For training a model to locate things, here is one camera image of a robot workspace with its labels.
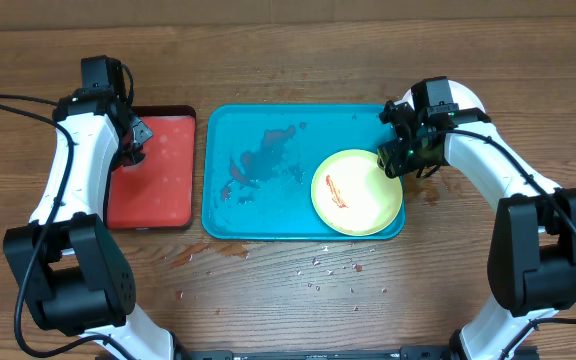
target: white arm casing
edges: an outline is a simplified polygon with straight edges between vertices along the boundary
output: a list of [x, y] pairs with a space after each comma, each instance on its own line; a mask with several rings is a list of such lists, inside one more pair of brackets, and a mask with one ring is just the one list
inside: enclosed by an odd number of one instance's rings
[[[490, 136], [493, 141], [506, 148], [546, 192], [553, 193], [555, 188], [559, 187], [557, 183], [539, 174], [520, 158], [499, 136], [497, 128], [492, 123], [476, 121], [459, 125], [457, 129]], [[466, 175], [488, 201], [494, 212], [497, 212], [499, 199], [514, 194], [539, 195], [499, 150], [479, 139], [466, 135], [447, 134], [444, 142], [444, 158], [451, 166]]]
[[[478, 107], [483, 112], [486, 111], [479, 98], [470, 89], [454, 81], [449, 81], [449, 84], [453, 101], [459, 105], [460, 110]], [[397, 103], [404, 101], [414, 108], [410, 91]], [[546, 192], [553, 193], [555, 188], [559, 187], [557, 183], [545, 178], [521, 159], [499, 136], [497, 128], [492, 123], [477, 121], [461, 124], [457, 129], [490, 136], [493, 141], [508, 150]], [[502, 153], [482, 140], [466, 135], [446, 134], [444, 158], [475, 185], [493, 212], [497, 212], [499, 199], [514, 194], [539, 195]], [[549, 308], [531, 311], [526, 316], [513, 317], [510, 311], [501, 307], [491, 295], [475, 320], [461, 330], [459, 337], [462, 348], [468, 360], [497, 360], [502, 350], [530, 320], [548, 318], [555, 314], [557, 310]], [[509, 359], [513, 357], [517, 346], [512, 349]]]
[[[132, 313], [126, 316], [126, 325], [122, 327], [107, 325], [89, 329], [80, 336], [99, 334], [111, 336], [137, 360], [172, 360], [174, 357], [172, 335], [155, 325], [139, 305], [135, 305]], [[126, 360], [112, 346], [104, 345], [101, 341], [96, 342], [117, 359]]]
[[[510, 311], [497, 303], [494, 296], [490, 296], [484, 308], [481, 309], [475, 320], [461, 329], [459, 339], [468, 360], [497, 360], [501, 351], [519, 334], [530, 320], [550, 318], [557, 314], [557, 310], [534, 310], [526, 316], [513, 317]], [[532, 333], [530, 330], [517, 344], [523, 342]], [[508, 354], [512, 359], [515, 349]]]
[[[68, 116], [60, 125], [72, 136], [75, 153], [62, 206], [55, 222], [70, 220], [78, 212], [99, 214], [103, 220], [108, 171], [119, 148], [115, 127], [108, 115], [93, 113]], [[67, 157], [68, 142], [61, 131], [57, 130], [57, 150], [48, 184], [29, 222], [38, 220], [43, 225], [48, 219], [66, 168]]]

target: paper plate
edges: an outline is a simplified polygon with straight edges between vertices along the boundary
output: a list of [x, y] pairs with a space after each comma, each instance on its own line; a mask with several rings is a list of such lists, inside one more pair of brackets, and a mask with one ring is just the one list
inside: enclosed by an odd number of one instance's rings
[[327, 158], [312, 179], [312, 203], [331, 228], [367, 236], [386, 228], [403, 198], [399, 178], [389, 179], [377, 166], [377, 154], [345, 150]]

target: wire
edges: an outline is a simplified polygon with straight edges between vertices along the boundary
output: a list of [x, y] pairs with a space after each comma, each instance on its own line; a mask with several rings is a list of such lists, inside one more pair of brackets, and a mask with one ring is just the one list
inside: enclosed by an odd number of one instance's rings
[[[53, 104], [56, 105], [56, 103], [49, 101], [49, 100], [37, 99], [37, 98], [32, 98], [32, 97], [27, 97], [27, 96], [18, 96], [18, 95], [1, 95], [0, 94], [0, 99], [25, 100], [25, 101], [39, 102], [39, 103], [48, 104], [48, 105], [53, 105]], [[55, 196], [54, 203], [53, 203], [52, 209], [50, 210], [50, 213], [48, 214], [48, 218], [46, 219], [46, 223], [44, 224], [43, 228], [41, 229], [41, 232], [39, 233], [39, 237], [37, 238], [35, 248], [34, 248], [33, 253], [30, 257], [30, 263], [28, 264], [28, 268], [26, 269], [24, 279], [23, 279], [21, 286], [19, 288], [19, 292], [17, 293], [17, 302], [15, 304], [15, 316], [14, 316], [14, 331], [15, 331], [15, 339], [17, 340], [17, 344], [19, 344], [19, 347], [26, 354], [28, 354], [30, 356], [33, 356], [36, 358], [48, 358], [48, 357], [62, 354], [62, 353], [66, 352], [68, 350], [71, 350], [71, 349], [73, 349], [73, 348], [75, 348], [81, 344], [97, 340], [97, 341], [103, 341], [104, 344], [105, 343], [109, 344], [110, 346], [115, 348], [126, 359], [135, 360], [135, 358], [132, 355], [130, 355], [117, 341], [115, 341], [110, 336], [106, 336], [106, 335], [92, 335], [92, 336], [88, 336], [85, 338], [81, 338], [81, 339], [78, 339], [76, 341], [71, 342], [70, 344], [64, 345], [60, 348], [57, 348], [57, 349], [51, 350], [51, 351], [34, 350], [24, 340], [23, 334], [21, 332], [21, 313], [23, 310], [23, 305], [24, 305], [24, 300], [26, 298], [26, 293], [28, 291], [28, 284], [30, 283], [31, 274], [32, 274], [32, 271], [35, 267], [35, 263], [37, 263], [37, 257], [39, 256], [39, 252], [43, 248], [43, 243], [46, 239], [46, 235], [48, 234], [48, 229], [49, 229], [50, 225], [54, 222], [55, 218], [57, 217], [57, 212], [59, 211], [59, 207], [61, 206], [61, 202], [63, 200], [64, 193], [66, 191], [66, 185], [68, 183], [68, 178], [70, 177], [70, 171], [72, 170], [75, 143], [72, 140], [70, 133], [68, 133], [68, 130], [66, 130], [59, 123], [54, 122], [54, 121], [52, 121], [46, 117], [31, 113], [28, 111], [16, 109], [16, 108], [13, 108], [10, 106], [2, 105], [2, 104], [0, 104], [0, 109], [5, 110], [5, 111], [9, 111], [9, 112], [12, 112], [15, 114], [27, 116], [27, 117], [33, 118], [35, 120], [39, 120], [41, 122], [49, 124], [50, 126], [53, 126], [56, 129], [58, 129], [66, 137], [66, 140], [68, 142], [68, 157], [66, 159], [66, 167], [64, 169], [64, 174], [63, 174], [63, 176], [61, 178], [61, 182], [59, 184], [59, 189], [57, 190], [57, 195]]]
[[[532, 175], [528, 174], [528, 172], [523, 167], [521, 167], [519, 162], [512, 156], [512, 154], [510, 154], [510, 152], [508, 152], [508, 150], [505, 147], [503, 147], [499, 143], [492, 140], [491, 137], [484, 136], [484, 135], [477, 134], [477, 133], [470, 132], [470, 131], [453, 129], [453, 130], [440, 130], [440, 131], [435, 131], [432, 133], [423, 134], [423, 135], [420, 135], [420, 137], [417, 137], [414, 140], [414, 142], [420, 141], [422, 137], [438, 136], [438, 135], [444, 135], [444, 134], [457, 134], [457, 135], [464, 135], [464, 136], [473, 137], [473, 138], [482, 140], [485, 143], [488, 143], [491, 146], [493, 146], [495, 149], [497, 149], [502, 155], [504, 155], [504, 157], [506, 157], [506, 159], [508, 159], [508, 161], [513, 165], [513, 167], [515, 169], [517, 169], [519, 174], [521, 174], [521, 176], [526, 180], [526, 182], [530, 186], [532, 186], [535, 189], [535, 191], [537, 191], [540, 195], [542, 195], [545, 199], [547, 199], [550, 206], [555, 210], [555, 212], [557, 212], [557, 214], [559, 214], [561, 220], [563, 220], [563, 222], [566, 224], [566, 226], [570, 229], [570, 231], [573, 234], [573, 239], [576, 241], [576, 227], [573, 224], [570, 217], [568, 216], [568, 214], [566, 214], [566, 212], [557, 204], [557, 202], [554, 200], [554, 198], [550, 194], [548, 194], [541, 186], [539, 186], [539, 184], [537, 184], [537, 182], [532, 177]], [[526, 335], [528, 335], [530, 330], [537, 328], [541, 324], [576, 325], [576, 319], [544, 318], [544, 319], [530, 320], [528, 322], [528, 324], [523, 329], [521, 329], [521, 331], [517, 334], [517, 336], [515, 336], [513, 338], [513, 340], [502, 350], [501, 356], [499, 357], [499, 360], [506, 359], [510, 355], [510, 352], [512, 351], [512, 349], [515, 348], [523, 340], [523, 338], [526, 337]]]
[[134, 81], [132, 80], [132, 73], [128, 68], [128, 65], [121, 64], [121, 67], [126, 70], [126, 74], [128, 74], [128, 78], [130, 79], [130, 91], [128, 92], [128, 99], [126, 99], [126, 107], [130, 109], [132, 107], [132, 101], [135, 98], [135, 90], [133, 88]]
[[[32, 96], [0, 94], [0, 99], [23, 100], [23, 101], [31, 101], [31, 102], [37, 102], [40, 104], [57, 106], [57, 103], [55, 101], [40, 99], [40, 98], [36, 98], [36, 97], [32, 97]], [[10, 108], [10, 107], [7, 107], [5, 105], [0, 104], [0, 109], [2, 109], [2, 107], [8, 108], [8, 109], [14, 109], [14, 108]]]

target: wood grain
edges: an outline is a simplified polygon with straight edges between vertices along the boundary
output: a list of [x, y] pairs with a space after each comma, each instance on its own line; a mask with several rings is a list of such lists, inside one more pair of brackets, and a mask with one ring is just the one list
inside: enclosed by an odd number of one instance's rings
[[[79, 85], [79, 59], [98, 54], [130, 66], [138, 105], [188, 104], [198, 113], [193, 225], [114, 233], [136, 274], [139, 304], [190, 349], [445, 344], [489, 294], [494, 218], [451, 168], [425, 183], [406, 179], [406, 227], [391, 241], [325, 244], [328, 251], [311, 242], [210, 245], [199, 218], [205, 136], [222, 104], [381, 104], [424, 77], [447, 75], [480, 96], [526, 161], [576, 186], [576, 18], [6, 32], [0, 93], [65, 96]], [[36, 207], [54, 145], [49, 127], [0, 111], [0, 359], [26, 358], [13, 338], [17, 286], [1, 240]], [[180, 260], [188, 246], [203, 251]], [[576, 316], [576, 306], [566, 315]], [[576, 327], [543, 330], [528, 342], [545, 359], [576, 358]], [[28, 316], [24, 331], [38, 348], [65, 342]], [[98, 352], [85, 346], [62, 358]]]
[[0, 0], [4, 31], [554, 16], [576, 0]]

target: wooden table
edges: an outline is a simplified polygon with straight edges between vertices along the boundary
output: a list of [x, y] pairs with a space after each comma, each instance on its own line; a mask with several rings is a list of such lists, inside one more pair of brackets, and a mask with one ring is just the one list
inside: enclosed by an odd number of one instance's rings
[[[0, 32], [0, 93], [66, 96], [80, 84], [79, 60], [100, 54], [130, 66], [136, 104], [197, 110], [193, 225], [115, 232], [139, 304], [189, 349], [446, 344], [490, 293], [485, 266], [494, 217], [450, 168], [425, 182], [407, 179], [407, 223], [392, 241], [211, 239], [199, 218], [204, 147], [208, 118], [222, 104], [382, 104], [422, 78], [447, 75], [479, 95], [526, 161], [576, 186], [576, 18]], [[2, 238], [37, 206], [54, 138], [52, 128], [0, 111], [0, 359], [26, 358], [13, 337], [17, 286]], [[312, 265], [314, 257], [321, 265]], [[576, 316], [576, 306], [567, 315]], [[38, 330], [27, 312], [24, 324], [37, 348], [66, 340]], [[528, 343], [544, 358], [576, 359], [576, 327], [543, 330]], [[62, 358], [99, 352], [85, 346]]]

